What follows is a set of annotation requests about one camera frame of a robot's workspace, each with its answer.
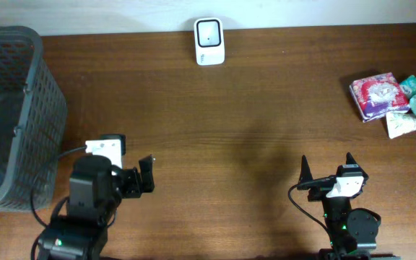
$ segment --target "gray plastic bin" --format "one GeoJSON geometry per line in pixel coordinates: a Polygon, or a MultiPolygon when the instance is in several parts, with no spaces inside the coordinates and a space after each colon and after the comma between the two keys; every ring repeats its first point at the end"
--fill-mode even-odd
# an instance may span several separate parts
{"type": "Polygon", "coordinates": [[[35,31],[0,27],[0,211],[30,210],[32,186],[36,208],[52,200],[67,107],[42,55],[35,31]]]}

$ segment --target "white wall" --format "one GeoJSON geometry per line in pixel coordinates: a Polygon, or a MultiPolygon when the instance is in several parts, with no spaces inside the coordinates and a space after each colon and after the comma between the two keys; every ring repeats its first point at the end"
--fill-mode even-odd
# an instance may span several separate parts
{"type": "Polygon", "coordinates": [[[41,35],[191,30],[208,16],[225,29],[416,22],[416,0],[0,0],[0,25],[41,35]]]}

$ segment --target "pink package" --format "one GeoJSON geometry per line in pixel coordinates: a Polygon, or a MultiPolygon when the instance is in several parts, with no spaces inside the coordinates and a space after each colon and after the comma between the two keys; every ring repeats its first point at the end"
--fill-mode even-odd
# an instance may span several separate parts
{"type": "Polygon", "coordinates": [[[391,72],[354,81],[350,92],[363,122],[382,118],[387,112],[406,113],[409,101],[391,72]]]}

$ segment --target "white wrapper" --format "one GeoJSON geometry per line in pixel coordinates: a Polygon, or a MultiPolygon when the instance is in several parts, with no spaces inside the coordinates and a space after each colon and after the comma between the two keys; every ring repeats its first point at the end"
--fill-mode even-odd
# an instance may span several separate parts
{"type": "Polygon", "coordinates": [[[389,138],[400,137],[403,134],[416,131],[416,116],[414,114],[392,113],[386,114],[389,138]]]}

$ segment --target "brown tabletop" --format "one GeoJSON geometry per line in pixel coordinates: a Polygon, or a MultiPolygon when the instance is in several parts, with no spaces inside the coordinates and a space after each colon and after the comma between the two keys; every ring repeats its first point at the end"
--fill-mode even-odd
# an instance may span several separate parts
{"type": "MultiPolygon", "coordinates": [[[[126,167],[157,159],[154,193],[123,201],[103,256],[252,259],[328,248],[287,190],[301,155],[324,177],[349,151],[370,176],[353,208],[383,218],[377,252],[416,259],[416,132],[390,140],[384,120],[361,122],[348,93],[374,74],[416,76],[416,25],[225,31],[225,63],[210,67],[196,64],[190,32],[43,44],[69,106],[64,150],[123,133],[126,167]]],[[[59,164],[54,202],[68,194],[79,156],[59,164]]],[[[319,203],[293,194],[322,220],[319,203]]],[[[0,213],[0,259],[28,259],[42,230],[30,213],[0,213]]]]}

